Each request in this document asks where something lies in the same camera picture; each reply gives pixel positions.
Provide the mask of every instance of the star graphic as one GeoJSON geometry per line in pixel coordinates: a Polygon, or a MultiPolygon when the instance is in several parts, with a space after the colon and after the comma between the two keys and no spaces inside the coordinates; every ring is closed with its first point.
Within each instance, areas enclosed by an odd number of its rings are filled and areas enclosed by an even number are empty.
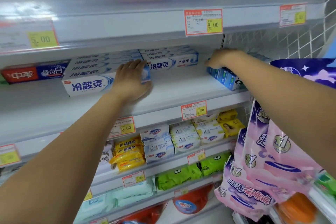
{"type": "Polygon", "coordinates": [[[310,67],[306,67],[306,65],[303,65],[303,68],[301,68],[300,70],[304,70],[307,72],[307,69],[310,68],[310,67]]]}

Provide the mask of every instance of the bare skin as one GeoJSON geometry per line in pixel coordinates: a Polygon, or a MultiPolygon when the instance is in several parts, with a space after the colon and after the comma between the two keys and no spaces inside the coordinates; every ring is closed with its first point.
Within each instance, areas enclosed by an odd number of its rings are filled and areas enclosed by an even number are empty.
{"type": "Polygon", "coordinates": [[[151,87],[145,64],[121,65],[112,90],[0,187],[0,223],[73,223],[116,119],[151,87]]]}
{"type": "Polygon", "coordinates": [[[336,177],[336,90],[238,50],[216,50],[207,65],[231,69],[274,123],[336,177]]]}

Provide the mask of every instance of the green wipes package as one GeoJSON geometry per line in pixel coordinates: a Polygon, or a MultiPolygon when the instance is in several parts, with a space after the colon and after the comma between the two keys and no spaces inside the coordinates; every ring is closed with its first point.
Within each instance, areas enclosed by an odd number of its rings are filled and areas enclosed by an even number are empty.
{"type": "Polygon", "coordinates": [[[177,170],[169,170],[159,174],[156,178],[157,188],[167,190],[172,187],[181,185],[184,182],[196,180],[202,177],[202,172],[196,164],[185,166],[177,170]]]}
{"type": "Polygon", "coordinates": [[[229,152],[221,153],[218,156],[211,156],[201,161],[202,174],[208,176],[217,172],[223,172],[225,162],[230,157],[229,152]]]}

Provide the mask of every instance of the person's left hand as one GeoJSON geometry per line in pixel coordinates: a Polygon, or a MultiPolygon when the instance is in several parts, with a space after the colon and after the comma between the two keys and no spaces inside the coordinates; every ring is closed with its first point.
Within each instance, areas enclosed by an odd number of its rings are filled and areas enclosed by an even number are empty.
{"type": "Polygon", "coordinates": [[[116,95],[127,103],[143,96],[152,86],[151,81],[141,83],[141,74],[146,64],[146,60],[137,59],[121,65],[108,94],[116,95]]]}

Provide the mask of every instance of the person's right arm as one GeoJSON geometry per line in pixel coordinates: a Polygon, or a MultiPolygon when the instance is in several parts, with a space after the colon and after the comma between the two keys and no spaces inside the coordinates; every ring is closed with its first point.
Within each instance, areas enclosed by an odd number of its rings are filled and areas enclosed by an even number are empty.
{"type": "Polygon", "coordinates": [[[336,177],[336,90],[238,50],[216,50],[207,65],[232,70],[274,123],[336,177]]]}

